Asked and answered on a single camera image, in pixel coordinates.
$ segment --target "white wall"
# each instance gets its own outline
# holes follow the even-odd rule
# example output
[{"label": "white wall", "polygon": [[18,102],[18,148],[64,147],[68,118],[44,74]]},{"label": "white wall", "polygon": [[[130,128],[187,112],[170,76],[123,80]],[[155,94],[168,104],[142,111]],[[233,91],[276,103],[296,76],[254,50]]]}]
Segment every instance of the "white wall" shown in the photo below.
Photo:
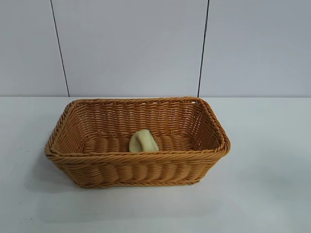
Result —
[{"label": "white wall", "polygon": [[71,96],[197,94],[207,0],[52,0]]},{"label": "white wall", "polygon": [[201,96],[311,96],[310,9],[307,0],[210,0]]},{"label": "white wall", "polygon": [[0,1],[0,96],[67,96],[50,1]]}]

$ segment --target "vertical black line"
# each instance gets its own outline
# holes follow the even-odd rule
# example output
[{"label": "vertical black line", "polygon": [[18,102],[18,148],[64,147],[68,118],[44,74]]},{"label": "vertical black line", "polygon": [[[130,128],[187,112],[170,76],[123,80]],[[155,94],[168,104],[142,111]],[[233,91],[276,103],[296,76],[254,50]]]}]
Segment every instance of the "vertical black line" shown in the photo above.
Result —
[{"label": "vertical black line", "polygon": [[53,9],[52,0],[50,0],[50,3],[51,3],[52,15],[53,15],[54,26],[55,26],[55,31],[56,31],[56,37],[57,37],[57,43],[58,43],[58,49],[59,49],[60,59],[61,59],[61,61],[62,61],[63,72],[64,72],[64,77],[65,77],[65,83],[66,83],[66,87],[67,87],[67,93],[68,93],[68,97],[70,97],[69,89],[68,89],[68,83],[67,83],[67,78],[66,78],[66,72],[65,72],[65,67],[64,67],[63,54],[62,54],[62,50],[60,49],[60,43],[59,43],[59,37],[58,37],[58,31],[57,31],[57,26],[56,26],[56,21],[55,21],[55,14],[54,14],[54,9]]},{"label": "vertical black line", "polygon": [[201,85],[201,77],[202,77],[202,66],[203,66],[203,57],[204,57],[205,37],[206,37],[206,31],[207,31],[208,10],[209,10],[209,0],[207,0],[207,8],[206,8],[205,28],[204,28],[202,56],[201,56],[201,67],[200,67],[200,78],[199,78],[199,86],[198,86],[198,97],[200,95],[200,85]]}]

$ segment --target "sponge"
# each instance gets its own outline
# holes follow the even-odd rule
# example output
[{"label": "sponge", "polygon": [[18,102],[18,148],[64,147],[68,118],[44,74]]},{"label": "sponge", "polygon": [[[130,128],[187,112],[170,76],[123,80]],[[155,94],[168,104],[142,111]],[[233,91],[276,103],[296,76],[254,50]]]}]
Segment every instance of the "sponge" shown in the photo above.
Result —
[{"label": "sponge", "polygon": [[129,143],[130,152],[159,151],[156,141],[147,129],[136,132]]}]

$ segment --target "white table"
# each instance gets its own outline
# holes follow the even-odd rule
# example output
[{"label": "white table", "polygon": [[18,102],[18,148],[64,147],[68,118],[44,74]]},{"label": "white table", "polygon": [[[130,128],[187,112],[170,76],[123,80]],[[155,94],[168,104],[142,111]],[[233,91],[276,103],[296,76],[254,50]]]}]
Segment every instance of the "white table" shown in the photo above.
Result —
[{"label": "white table", "polygon": [[232,149],[200,183],[110,189],[43,154],[72,100],[0,98],[0,232],[311,232],[311,99],[206,99]]}]

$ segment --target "woven basket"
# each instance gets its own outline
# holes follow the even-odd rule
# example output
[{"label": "woven basket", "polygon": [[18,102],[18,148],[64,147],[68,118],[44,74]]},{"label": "woven basket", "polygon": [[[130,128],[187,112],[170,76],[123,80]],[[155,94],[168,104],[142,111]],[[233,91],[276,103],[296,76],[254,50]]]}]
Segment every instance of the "woven basket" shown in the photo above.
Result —
[{"label": "woven basket", "polygon": [[[128,152],[151,131],[160,151]],[[47,142],[47,158],[80,187],[169,186],[199,182],[230,150],[210,106],[199,98],[75,100]]]}]

